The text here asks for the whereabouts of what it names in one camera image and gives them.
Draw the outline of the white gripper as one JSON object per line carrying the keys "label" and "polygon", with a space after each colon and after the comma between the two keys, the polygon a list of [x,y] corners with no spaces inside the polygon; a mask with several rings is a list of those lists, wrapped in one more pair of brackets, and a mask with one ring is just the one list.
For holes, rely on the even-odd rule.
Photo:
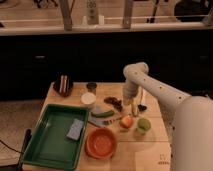
{"label": "white gripper", "polygon": [[133,103],[133,99],[138,94],[139,86],[132,81],[126,80],[123,86],[123,105],[129,106]]}

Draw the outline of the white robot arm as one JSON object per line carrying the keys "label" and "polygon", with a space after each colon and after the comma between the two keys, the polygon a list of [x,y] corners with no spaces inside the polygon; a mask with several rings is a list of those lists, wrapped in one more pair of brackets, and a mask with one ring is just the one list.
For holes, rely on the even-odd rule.
{"label": "white robot arm", "polygon": [[144,62],[124,67],[124,102],[141,87],[174,112],[170,171],[213,171],[213,100],[185,93],[148,72]]}

